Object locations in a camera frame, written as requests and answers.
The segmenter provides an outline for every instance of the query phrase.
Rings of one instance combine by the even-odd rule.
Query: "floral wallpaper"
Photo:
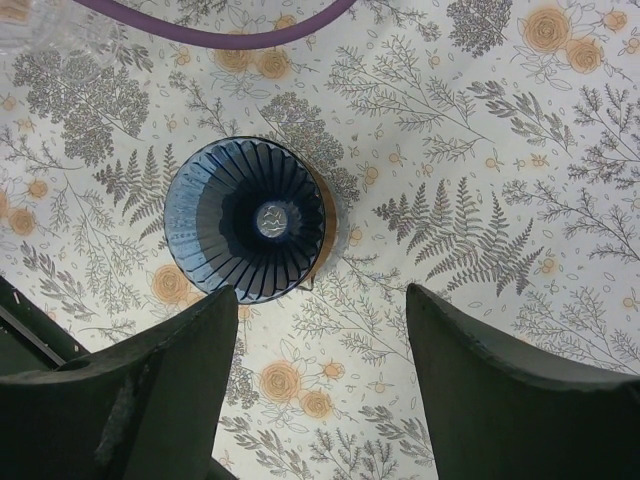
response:
[[[317,0],[127,0],[238,35]],[[349,212],[311,291],[241,306],[213,456],[238,478],[435,479],[407,338],[418,282],[523,341],[640,374],[640,3],[359,0],[261,51],[121,28],[69,85],[2,57],[0,273],[90,350],[203,294],[164,197],[231,135],[287,145]]]

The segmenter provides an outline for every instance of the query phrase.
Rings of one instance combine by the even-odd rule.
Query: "ribbed glass shade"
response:
[[[305,280],[325,240],[312,172],[260,138],[207,145],[180,168],[165,205],[165,235],[205,293],[232,285],[240,303],[277,298]]]

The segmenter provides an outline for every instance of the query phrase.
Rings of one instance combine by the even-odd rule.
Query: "purple cable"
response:
[[[175,42],[217,50],[257,50],[293,42],[326,27],[346,12],[357,0],[336,0],[320,13],[291,27],[251,35],[203,32],[181,27],[126,7],[114,0],[74,0],[91,10],[153,35]]]

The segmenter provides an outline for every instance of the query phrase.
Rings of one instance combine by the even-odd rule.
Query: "purple hose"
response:
[[[357,0],[336,0],[320,13],[291,27],[252,35],[203,32],[181,27],[126,7],[114,0],[74,0],[91,10],[153,35],[175,42],[217,50],[256,50],[293,42],[326,27],[346,12]]]

